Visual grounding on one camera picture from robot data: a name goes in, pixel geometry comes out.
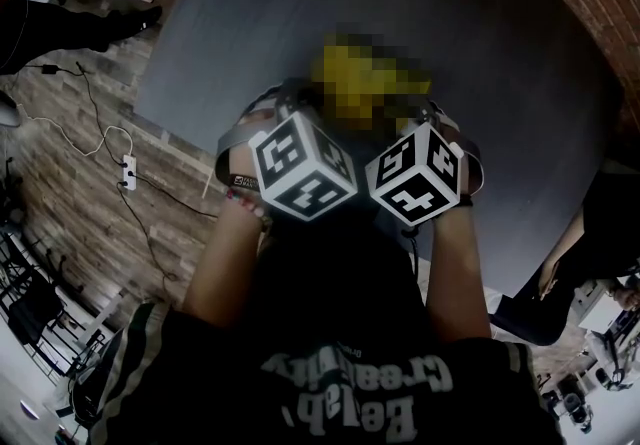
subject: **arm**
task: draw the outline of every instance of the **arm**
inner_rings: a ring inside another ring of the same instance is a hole
[[[580,240],[580,237],[584,235],[584,211],[580,207],[580,210],[573,216],[571,223],[560,237],[560,240],[556,243],[551,253],[547,256],[542,264],[542,273],[538,280],[538,288],[540,290],[541,298],[544,298],[553,288],[554,275],[556,272],[556,266],[558,260],[569,251],[573,245]]]
[[[262,119],[254,113],[245,119]],[[231,172],[255,177],[247,144],[229,152]],[[257,193],[252,199],[259,199]],[[182,311],[215,326],[230,327],[238,320],[251,287],[262,221],[236,202],[225,199],[209,241],[187,289]]]
[[[464,193],[468,186],[466,158],[462,168]],[[491,338],[470,207],[454,208],[434,221],[427,311],[443,342]]]

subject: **wooden floor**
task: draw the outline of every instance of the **wooden floor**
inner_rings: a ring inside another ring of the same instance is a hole
[[[166,17],[174,0],[156,2],[165,7]],[[139,5],[132,0],[69,0],[66,6],[105,14],[111,9],[128,10]],[[213,157],[133,112],[138,84],[159,30],[160,26],[114,45],[106,54],[60,51],[38,62],[74,69],[78,61],[93,72],[89,77],[91,91],[103,127],[118,125],[131,133],[138,173],[189,205],[215,215],[222,188],[211,176]],[[46,76],[25,69],[17,80],[0,78],[0,85],[12,88],[9,93],[29,115],[49,117],[61,124],[80,149],[92,150],[98,144],[95,112],[82,78]],[[121,168],[107,151],[84,158],[69,147],[54,126],[43,121],[25,119],[19,129],[3,129],[2,134],[4,155],[15,159],[13,169],[24,177],[26,237],[41,241],[37,249],[43,256],[51,248],[54,258],[67,257],[65,277],[76,286],[84,286],[85,302],[99,310],[126,289],[130,295],[111,319],[114,326],[119,326],[142,299],[166,298],[163,275],[154,265],[145,236],[116,190]],[[109,136],[109,144],[118,157],[128,151],[128,140],[118,132]],[[139,184],[126,197],[149,232],[159,263],[177,276],[177,281],[166,282],[166,291],[179,301],[213,220]],[[581,333],[572,328],[566,335],[569,338],[561,340],[559,348],[538,351],[541,371],[553,371],[580,350]]]

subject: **person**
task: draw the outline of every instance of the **person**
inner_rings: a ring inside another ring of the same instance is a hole
[[[135,36],[161,16],[160,6],[128,14],[112,12],[102,18],[55,4],[0,0],[0,75],[15,74],[53,50],[106,52],[111,43]]]
[[[246,144],[229,162],[256,176]],[[527,347],[491,339],[470,206],[433,222],[425,305],[357,210],[274,215],[261,243],[259,193],[227,194],[182,309],[144,304],[124,330],[92,444],[563,442]]]
[[[598,280],[623,310],[640,307],[638,286],[618,277],[640,258],[640,175],[599,172],[544,263],[515,297],[502,297],[491,322],[536,345],[555,343],[576,288]]]

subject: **leg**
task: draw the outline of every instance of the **leg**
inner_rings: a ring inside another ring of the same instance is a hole
[[[574,285],[558,279],[554,289],[542,301],[538,294],[540,269],[514,297],[503,297],[491,322],[499,328],[535,345],[555,343],[567,324],[574,297]]]
[[[109,43],[155,24],[161,14],[162,8],[156,7],[101,18],[91,13],[72,13],[55,4],[10,1],[0,12],[0,74],[16,73],[32,59],[52,50],[89,48],[104,52]]]
[[[103,29],[102,19],[96,15],[24,0],[10,1],[2,8],[0,27],[0,66],[6,63],[0,74],[16,73],[52,50],[98,46]]]

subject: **white cable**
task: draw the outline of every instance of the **white cable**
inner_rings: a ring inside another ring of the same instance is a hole
[[[36,116],[36,117],[32,118],[31,116],[29,116],[29,113],[25,109],[24,105],[18,104],[18,107],[22,107],[22,109],[24,110],[24,113],[27,115],[27,118],[29,118],[31,121],[47,121],[47,122],[51,123],[52,125],[54,125],[55,127],[57,127],[57,129],[62,133],[62,136],[67,140],[67,143],[69,143],[71,145],[71,148],[73,148],[76,152],[78,152],[83,157],[89,157],[90,155],[93,155],[94,153],[98,153],[100,151],[100,149],[102,148],[102,145],[105,142],[105,138],[107,137],[107,134],[109,133],[109,131],[111,129],[119,130],[120,132],[123,132],[123,133],[125,133],[127,135],[127,137],[129,138],[129,155],[131,155],[131,153],[133,152],[133,139],[131,137],[131,134],[129,134],[129,132],[126,131],[125,129],[123,129],[122,127],[116,127],[115,125],[109,125],[107,127],[107,129],[104,131],[104,135],[102,136],[102,139],[100,140],[100,143],[98,144],[98,146],[94,150],[91,150],[90,152],[86,152],[85,153],[82,150],[78,149],[76,147],[76,145],[73,144],[73,141],[71,141],[71,139],[69,139],[69,136],[67,136],[67,134],[65,133],[64,129],[60,125],[58,125],[55,121],[53,121],[50,118],[42,118],[42,117],[39,117],[39,116]]]

